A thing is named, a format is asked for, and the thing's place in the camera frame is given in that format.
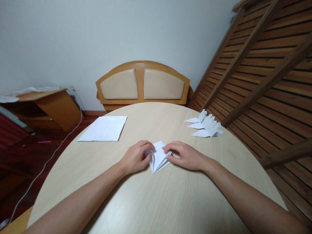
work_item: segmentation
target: oval table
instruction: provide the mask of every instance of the oval table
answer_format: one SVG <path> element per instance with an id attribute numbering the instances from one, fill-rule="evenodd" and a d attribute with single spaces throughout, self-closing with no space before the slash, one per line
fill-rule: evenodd
<path id="1" fill-rule="evenodd" d="M 221 136 L 192 136 L 187 119 L 199 113 L 161 102 L 139 103 L 108 116 L 128 116 L 118 142 L 77 142 L 64 150 L 46 178 L 28 226 L 66 196 L 117 163 L 129 146 L 145 139 L 152 143 L 183 141 L 218 160 L 239 178 L 286 206 L 274 184 L 249 150 L 228 130 Z M 91 219 L 84 233 L 248 233 L 235 210 L 201 172 L 173 164 L 152 173 L 149 167 L 125 178 Z"/>

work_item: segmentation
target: chair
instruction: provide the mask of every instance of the chair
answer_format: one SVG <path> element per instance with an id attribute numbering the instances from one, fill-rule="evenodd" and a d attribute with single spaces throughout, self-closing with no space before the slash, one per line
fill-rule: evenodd
<path id="1" fill-rule="evenodd" d="M 97 98 L 107 111 L 141 102 L 185 106 L 193 93 L 189 82 L 164 64 L 132 61 L 115 67 L 96 81 Z"/>

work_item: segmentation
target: hand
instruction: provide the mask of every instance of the hand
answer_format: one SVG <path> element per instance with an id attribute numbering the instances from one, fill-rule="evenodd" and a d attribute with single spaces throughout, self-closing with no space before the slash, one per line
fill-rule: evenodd
<path id="1" fill-rule="evenodd" d="M 152 154 L 149 154 L 144 159 L 143 153 L 148 149 L 155 150 L 155 147 L 149 141 L 141 140 L 127 150 L 118 164 L 126 174 L 131 174 L 143 170 L 150 162 L 152 157 Z"/>
<path id="2" fill-rule="evenodd" d="M 211 158 L 205 156 L 200 153 L 198 150 L 194 149 L 188 144 L 185 144 L 181 141 L 173 141 L 168 145 L 162 148 L 165 153 L 167 153 L 170 149 L 176 150 L 180 153 L 180 158 L 175 158 L 172 155 L 168 155 L 166 158 L 168 161 L 173 164 L 179 165 L 181 167 L 190 169 L 190 170 L 202 170 L 204 171 L 207 165 L 207 162 Z"/>

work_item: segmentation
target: wooden slatted door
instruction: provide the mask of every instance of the wooden slatted door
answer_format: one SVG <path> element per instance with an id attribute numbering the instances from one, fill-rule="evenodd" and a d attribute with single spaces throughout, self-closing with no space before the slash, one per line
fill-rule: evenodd
<path id="1" fill-rule="evenodd" d="M 312 1 L 238 6 L 188 107 L 206 109 L 234 134 L 290 212 L 311 225 Z"/>

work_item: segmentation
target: beige cushion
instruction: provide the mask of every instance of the beige cushion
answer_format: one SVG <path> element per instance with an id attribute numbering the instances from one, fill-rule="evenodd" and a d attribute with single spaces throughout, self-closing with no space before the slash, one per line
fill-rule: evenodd
<path id="1" fill-rule="evenodd" d="M 135 69 L 122 71 L 100 84 L 105 99 L 138 99 Z"/>
<path id="2" fill-rule="evenodd" d="M 144 99 L 181 99 L 185 82 L 154 69 L 144 70 Z"/>

